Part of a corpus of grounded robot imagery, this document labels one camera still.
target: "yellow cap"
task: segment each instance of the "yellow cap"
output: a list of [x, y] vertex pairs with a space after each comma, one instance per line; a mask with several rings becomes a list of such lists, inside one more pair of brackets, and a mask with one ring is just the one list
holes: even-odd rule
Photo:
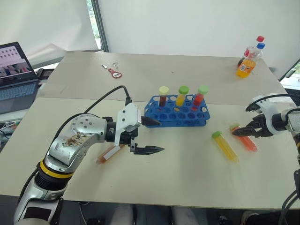
[[167, 95], [168, 92], [169, 92], [169, 88], [166, 87], [166, 86], [161, 86], [161, 87], [159, 88], [159, 94], [160, 94], [160, 95]]

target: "test tube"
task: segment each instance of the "test tube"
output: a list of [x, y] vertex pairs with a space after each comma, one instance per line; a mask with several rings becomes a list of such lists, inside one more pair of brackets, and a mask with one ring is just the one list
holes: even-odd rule
[[239, 161], [238, 155], [235, 153], [234, 150], [232, 150], [230, 145], [227, 143], [227, 141], [223, 137], [221, 131], [217, 131], [217, 132], [213, 133], [212, 138], [215, 140], [215, 142], [218, 144], [219, 148], [224, 152], [224, 154], [227, 156], [227, 158], [230, 161], [233, 161], [233, 162]]
[[[119, 147], [120, 149], [125, 146], [124, 144], [120, 144]], [[103, 152], [96, 160], [97, 164], [103, 164], [105, 163], [107, 160], [109, 160], [114, 154], [116, 154], [117, 152], [112, 152], [111, 154], [108, 154], [110, 151], [113, 150], [115, 146], [112, 145], [111, 147], [109, 147], [105, 152]]]
[[189, 88], [188, 86], [180, 86], [179, 87], [179, 95], [177, 96], [176, 99], [176, 106], [183, 106], [184, 100], [186, 100], [186, 94], [188, 94]]
[[[233, 126], [230, 127], [230, 131], [233, 132], [239, 128], [240, 128], [239, 124], [234, 124]], [[244, 144], [247, 150], [257, 151], [257, 145], [254, 143], [254, 141], [252, 141], [250, 137], [248, 136], [244, 136], [244, 137], [236, 136], [236, 137], [240, 139], [240, 141]]]
[[193, 106], [192, 106], [193, 111], [196, 111], [198, 109], [199, 105], [201, 105], [204, 99], [204, 95], [207, 94], [209, 90], [210, 90], [209, 87], [206, 85], [199, 86], [198, 94], [195, 96], [193, 100]]
[[166, 86], [162, 86], [159, 88], [159, 107], [164, 107], [167, 99], [167, 94], [169, 92], [169, 88]]

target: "white table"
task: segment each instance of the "white table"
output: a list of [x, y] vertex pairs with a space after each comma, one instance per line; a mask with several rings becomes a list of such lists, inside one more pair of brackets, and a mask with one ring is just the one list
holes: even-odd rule
[[[135, 101], [149, 101], [160, 86], [177, 94], [181, 85], [195, 94], [206, 84], [210, 104], [247, 105], [260, 94], [286, 93], [263, 60], [253, 74], [242, 79], [235, 75], [240, 59], [229, 57], [68, 52], [51, 74], [40, 97], [98, 99], [112, 88], [126, 85]], [[107, 65], [123, 76], [114, 79], [102, 67]], [[124, 100], [122, 90], [108, 97]]]
[[[19, 195], [24, 182], [46, 153], [58, 127], [94, 101], [38, 98], [0, 154], [0, 194]], [[143, 109], [146, 103], [136, 103]], [[103, 101], [91, 113], [113, 116], [122, 101]], [[295, 189], [299, 168], [291, 135], [257, 138], [257, 153], [246, 151], [229, 133], [236, 122], [249, 123], [255, 113], [245, 106], [208, 105], [204, 127], [139, 128], [139, 146], [165, 150], [133, 155], [125, 147], [104, 165], [96, 157], [108, 143], [93, 145], [70, 180], [64, 198], [76, 201], [143, 203], [209, 208], [279, 209]], [[211, 138], [221, 130], [237, 152], [239, 163], [224, 157]]]

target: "test tube rack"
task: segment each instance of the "test tube rack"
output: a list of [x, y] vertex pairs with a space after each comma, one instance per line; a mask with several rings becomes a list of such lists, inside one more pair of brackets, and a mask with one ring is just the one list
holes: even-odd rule
[[164, 107], [158, 106], [159, 96], [153, 96], [145, 107], [145, 116], [161, 122], [159, 126], [149, 128], [167, 127], [202, 127], [210, 118], [210, 113], [203, 100], [197, 110], [192, 110], [195, 95], [186, 95], [183, 106], [176, 106], [177, 95], [167, 95]]

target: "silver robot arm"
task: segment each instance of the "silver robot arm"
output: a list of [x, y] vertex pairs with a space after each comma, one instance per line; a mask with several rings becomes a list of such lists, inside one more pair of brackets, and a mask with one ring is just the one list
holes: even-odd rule
[[142, 118], [133, 103], [119, 111], [117, 122], [113, 122], [112, 118], [100, 118], [92, 114], [75, 117], [70, 128], [52, 142], [45, 158], [38, 163], [37, 173], [33, 174], [20, 196], [14, 223], [36, 218], [58, 224], [67, 183], [90, 146], [95, 143], [114, 142], [114, 153], [120, 149], [120, 143], [131, 146], [135, 154], [152, 154], [163, 150], [155, 146], [138, 148], [135, 144]]

